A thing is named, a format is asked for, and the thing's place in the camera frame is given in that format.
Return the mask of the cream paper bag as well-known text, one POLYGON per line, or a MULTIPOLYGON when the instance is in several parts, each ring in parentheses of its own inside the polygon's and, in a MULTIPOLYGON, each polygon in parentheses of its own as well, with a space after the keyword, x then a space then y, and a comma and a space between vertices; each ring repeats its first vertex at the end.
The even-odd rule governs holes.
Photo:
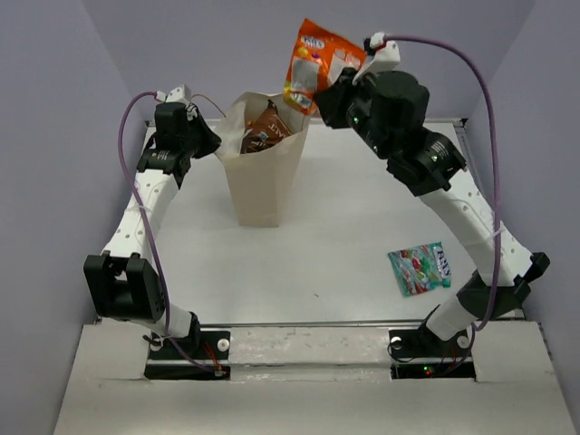
POLYGON ((221 138, 216 151, 242 227, 277 227, 302 157, 310 118, 284 102, 281 94, 245 92, 224 112, 214 132, 221 138), (274 147, 241 154, 246 121, 256 120, 272 100, 292 135, 274 147))

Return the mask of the orange candy bag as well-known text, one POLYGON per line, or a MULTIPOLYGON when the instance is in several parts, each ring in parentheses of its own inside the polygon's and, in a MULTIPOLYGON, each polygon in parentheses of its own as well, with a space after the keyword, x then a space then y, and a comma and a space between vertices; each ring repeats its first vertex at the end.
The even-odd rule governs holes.
POLYGON ((285 102, 304 115, 312 115, 316 111, 314 95, 332 86, 343 68, 358 71, 365 57, 363 48, 304 19, 285 77, 285 102))

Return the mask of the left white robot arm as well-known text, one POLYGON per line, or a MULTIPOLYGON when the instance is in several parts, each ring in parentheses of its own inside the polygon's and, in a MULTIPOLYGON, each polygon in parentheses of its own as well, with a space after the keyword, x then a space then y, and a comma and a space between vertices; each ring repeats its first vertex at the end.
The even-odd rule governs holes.
POLYGON ((130 200, 110 241, 86 257, 83 272, 96 313, 151 330, 179 357, 200 347, 198 317, 169 300, 155 240, 191 161, 214 153, 221 140, 186 97, 154 93, 155 131, 146 141, 134 173, 121 166, 130 200))

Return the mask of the brown Kettle chips bag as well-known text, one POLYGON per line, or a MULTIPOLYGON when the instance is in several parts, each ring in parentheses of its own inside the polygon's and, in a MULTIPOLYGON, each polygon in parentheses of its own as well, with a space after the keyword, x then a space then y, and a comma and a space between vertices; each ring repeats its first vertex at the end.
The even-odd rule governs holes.
POLYGON ((292 135, 286 123, 279 116, 278 108, 272 100, 267 101, 266 108, 255 121, 252 128, 246 129, 241 142, 241 154, 268 150, 292 135))

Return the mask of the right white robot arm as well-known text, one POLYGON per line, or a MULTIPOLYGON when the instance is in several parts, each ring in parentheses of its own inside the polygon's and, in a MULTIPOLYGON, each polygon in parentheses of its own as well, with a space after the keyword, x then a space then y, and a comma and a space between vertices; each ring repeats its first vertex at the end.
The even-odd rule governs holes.
POLYGON ((476 267, 455 295, 402 340, 405 347, 437 355, 476 321, 521 308, 550 260, 511 235, 480 193, 459 149, 424 127, 426 87, 406 72, 366 74, 360 80, 354 75, 353 68, 345 68, 333 85, 314 94, 324 124, 353 129, 386 160, 388 172, 445 223, 476 267))

